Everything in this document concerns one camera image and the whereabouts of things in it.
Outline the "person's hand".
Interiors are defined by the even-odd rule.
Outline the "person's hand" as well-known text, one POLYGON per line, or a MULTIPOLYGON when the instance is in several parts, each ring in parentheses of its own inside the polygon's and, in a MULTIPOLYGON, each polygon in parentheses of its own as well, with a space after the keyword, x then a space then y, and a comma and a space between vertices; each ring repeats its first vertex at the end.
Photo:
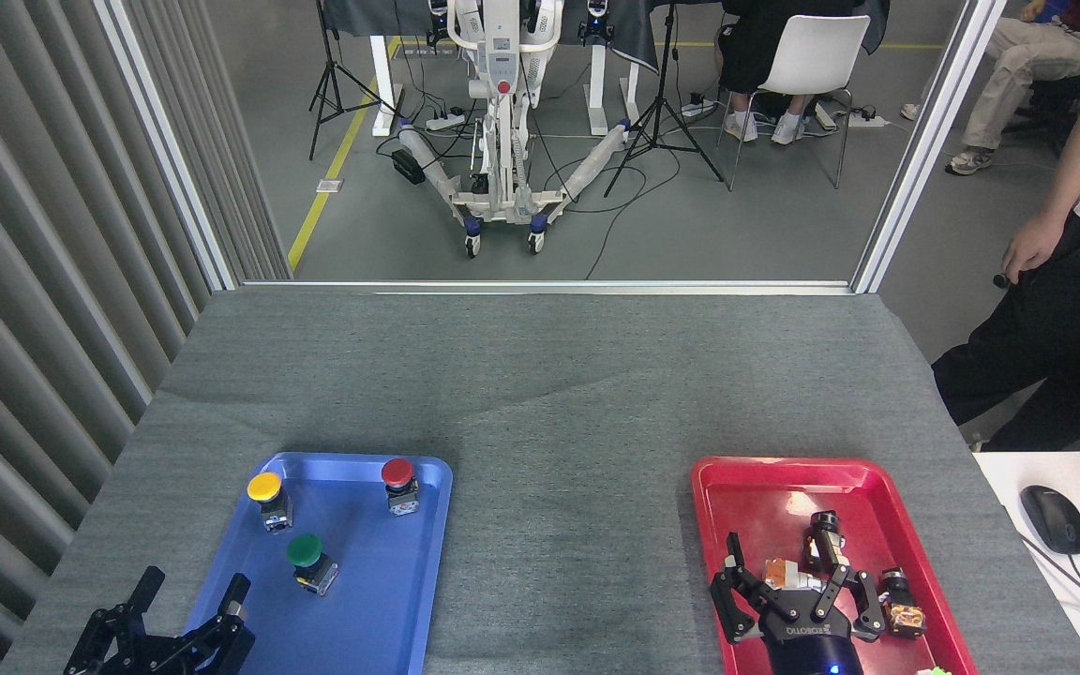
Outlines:
POLYGON ((1045 264, 1053 256, 1066 225, 1059 213, 1040 213, 1024 222, 1009 242, 1001 261, 1005 280, 1015 285, 1020 275, 1045 264))

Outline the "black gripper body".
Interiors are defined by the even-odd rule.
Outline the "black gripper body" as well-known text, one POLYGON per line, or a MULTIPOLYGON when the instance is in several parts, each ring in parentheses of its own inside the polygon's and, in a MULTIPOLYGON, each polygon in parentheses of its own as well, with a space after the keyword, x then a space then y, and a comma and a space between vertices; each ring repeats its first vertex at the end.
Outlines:
POLYGON ((772 674, 864 674, 848 619, 766 618, 764 636, 772 674))
POLYGON ((218 648, 180 637, 141 637, 107 659, 108 674, 216 674, 218 648))

